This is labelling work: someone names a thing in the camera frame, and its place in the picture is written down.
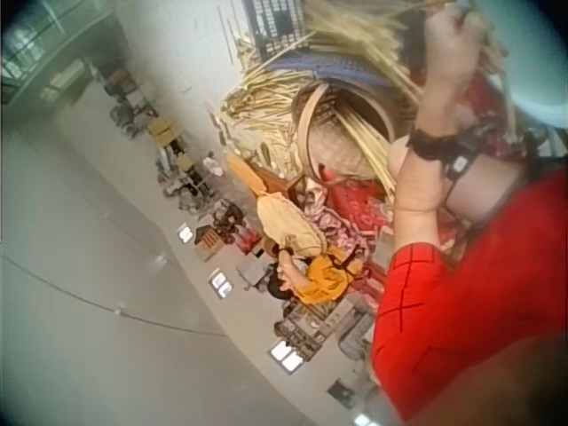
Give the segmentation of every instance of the forearm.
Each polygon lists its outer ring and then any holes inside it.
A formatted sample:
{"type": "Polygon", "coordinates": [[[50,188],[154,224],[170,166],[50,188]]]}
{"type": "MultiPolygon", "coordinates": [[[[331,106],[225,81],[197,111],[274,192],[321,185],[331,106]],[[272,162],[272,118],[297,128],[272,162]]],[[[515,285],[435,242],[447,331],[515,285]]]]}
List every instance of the forearm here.
{"type": "MultiPolygon", "coordinates": [[[[427,82],[416,128],[433,137],[455,133],[456,96],[443,83],[427,82]]],[[[397,179],[394,206],[395,249],[413,242],[439,245],[437,209],[444,193],[442,162],[429,162],[412,150],[397,179]]]]}

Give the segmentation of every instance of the fist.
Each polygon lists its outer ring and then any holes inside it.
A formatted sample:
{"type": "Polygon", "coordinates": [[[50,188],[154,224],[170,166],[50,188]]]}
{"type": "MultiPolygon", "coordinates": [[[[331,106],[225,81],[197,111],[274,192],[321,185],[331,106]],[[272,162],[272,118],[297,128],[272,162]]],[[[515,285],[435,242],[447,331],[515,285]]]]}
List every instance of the fist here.
{"type": "Polygon", "coordinates": [[[447,6],[428,18],[428,84],[461,95],[476,71],[488,29],[477,13],[457,5],[447,6]]]}

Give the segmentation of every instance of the ceiling wire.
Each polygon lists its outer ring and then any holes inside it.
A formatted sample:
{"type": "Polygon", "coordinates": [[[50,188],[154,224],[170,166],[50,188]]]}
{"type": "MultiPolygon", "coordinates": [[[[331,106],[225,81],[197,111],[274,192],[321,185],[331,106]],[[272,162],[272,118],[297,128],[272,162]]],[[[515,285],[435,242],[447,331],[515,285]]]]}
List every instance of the ceiling wire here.
{"type": "MultiPolygon", "coordinates": [[[[103,304],[99,304],[97,302],[93,302],[89,299],[86,299],[85,297],[81,297],[79,295],[76,295],[75,293],[72,293],[68,290],[65,290],[64,288],[61,288],[51,282],[49,282],[48,280],[45,280],[44,278],[40,277],[39,275],[31,272],[29,269],[27,269],[26,267],[18,264],[17,262],[15,262],[14,260],[11,260],[8,256],[2,255],[2,258],[8,262],[9,264],[11,264],[12,266],[15,266],[16,268],[18,268],[19,270],[21,270],[22,272],[24,272],[25,274],[35,278],[36,280],[38,280],[39,282],[42,282],[43,284],[45,284],[46,286],[48,286],[49,288],[52,288],[56,291],[59,291],[60,293],[69,296],[75,300],[78,300],[79,302],[82,302],[84,304],[89,304],[91,306],[94,306],[96,308],[102,309],[103,311],[107,311],[107,312],[111,312],[113,314],[115,314],[116,309],[110,308],[108,306],[105,306],[103,304]]],[[[192,328],[185,328],[185,327],[178,327],[178,326],[172,326],[171,324],[165,324],[163,322],[159,322],[159,321],[153,321],[151,319],[145,319],[145,318],[141,318],[139,316],[136,315],[132,315],[129,314],[127,312],[121,311],[120,312],[120,316],[124,317],[124,318],[128,318],[131,320],[135,320],[144,324],[149,324],[152,326],[157,326],[157,327],[162,327],[162,328],[167,328],[170,330],[176,330],[176,331],[181,331],[184,333],[188,333],[188,334],[192,334],[192,335],[209,335],[209,336],[214,336],[214,337],[227,337],[227,335],[223,334],[223,333],[217,333],[214,331],[202,331],[202,330],[194,330],[192,328]]]]}

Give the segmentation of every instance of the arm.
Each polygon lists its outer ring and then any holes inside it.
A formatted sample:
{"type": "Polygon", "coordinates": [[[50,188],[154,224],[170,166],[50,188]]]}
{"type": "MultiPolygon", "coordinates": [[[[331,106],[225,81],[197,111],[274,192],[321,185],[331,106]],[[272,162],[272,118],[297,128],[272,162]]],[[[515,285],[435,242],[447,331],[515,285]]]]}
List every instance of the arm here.
{"type": "MultiPolygon", "coordinates": [[[[426,24],[428,78],[416,128],[434,137],[456,132],[458,99],[476,70],[485,36],[485,24],[478,15],[468,13],[458,27],[462,16],[463,9],[449,6],[426,24]]],[[[443,193],[442,162],[427,162],[410,150],[398,174],[395,250],[413,242],[439,246],[437,209],[443,193]]]]}

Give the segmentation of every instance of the woven basket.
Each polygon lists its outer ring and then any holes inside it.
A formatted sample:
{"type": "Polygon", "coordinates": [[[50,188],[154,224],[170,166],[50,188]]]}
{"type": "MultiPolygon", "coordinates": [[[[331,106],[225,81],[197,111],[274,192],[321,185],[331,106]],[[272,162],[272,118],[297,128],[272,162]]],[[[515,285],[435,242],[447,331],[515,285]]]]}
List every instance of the woven basket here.
{"type": "Polygon", "coordinates": [[[390,142],[396,138],[396,104],[392,94],[378,88],[339,80],[311,83],[302,88],[292,104],[298,131],[298,153],[305,174],[322,185],[319,165],[341,177],[372,179],[375,173],[367,158],[333,113],[335,100],[341,97],[356,107],[390,142]]]}

